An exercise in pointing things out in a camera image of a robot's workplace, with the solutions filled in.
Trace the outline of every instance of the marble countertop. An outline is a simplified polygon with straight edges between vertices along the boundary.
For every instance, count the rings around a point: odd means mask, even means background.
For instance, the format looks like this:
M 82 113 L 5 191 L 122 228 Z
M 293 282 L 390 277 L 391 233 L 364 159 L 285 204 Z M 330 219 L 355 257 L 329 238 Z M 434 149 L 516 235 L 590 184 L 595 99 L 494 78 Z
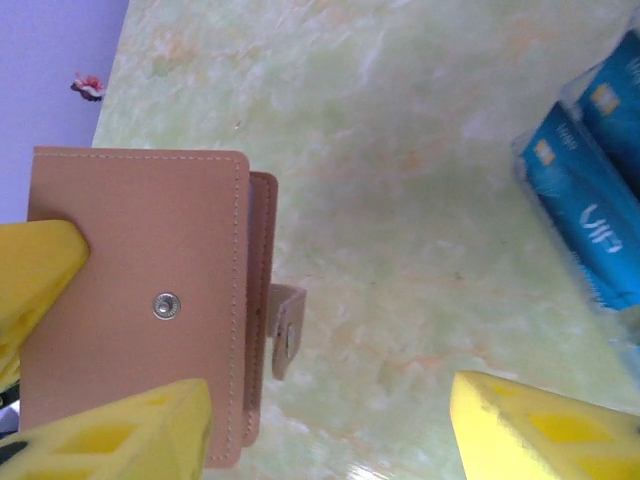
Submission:
M 95 146 L 244 151 L 309 290 L 257 444 L 206 478 L 463 479 L 460 369 L 640 411 L 508 149 L 636 5 L 131 0 Z

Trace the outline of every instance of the tan leather wallet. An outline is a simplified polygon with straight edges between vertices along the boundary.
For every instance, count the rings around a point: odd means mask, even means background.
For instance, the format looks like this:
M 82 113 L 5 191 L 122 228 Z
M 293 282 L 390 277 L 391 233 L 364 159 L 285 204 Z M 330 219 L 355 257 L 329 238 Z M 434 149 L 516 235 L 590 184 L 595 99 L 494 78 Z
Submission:
M 302 334 L 305 290 L 271 284 L 277 192 L 238 152 L 36 148 L 29 220 L 72 222 L 91 254 L 21 348 L 21 428 L 204 378 L 207 466 L 232 466 L 267 337 L 282 379 Z

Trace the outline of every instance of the purple wall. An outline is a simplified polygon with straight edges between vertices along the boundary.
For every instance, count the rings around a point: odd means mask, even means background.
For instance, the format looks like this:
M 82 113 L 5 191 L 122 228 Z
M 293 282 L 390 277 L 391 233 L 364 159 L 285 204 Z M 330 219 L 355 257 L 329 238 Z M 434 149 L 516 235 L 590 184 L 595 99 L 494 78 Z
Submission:
M 69 88 L 107 83 L 128 0 L 0 1 L 0 223 L 26 220 L 36 145 L 91 146 L 101 103 Z

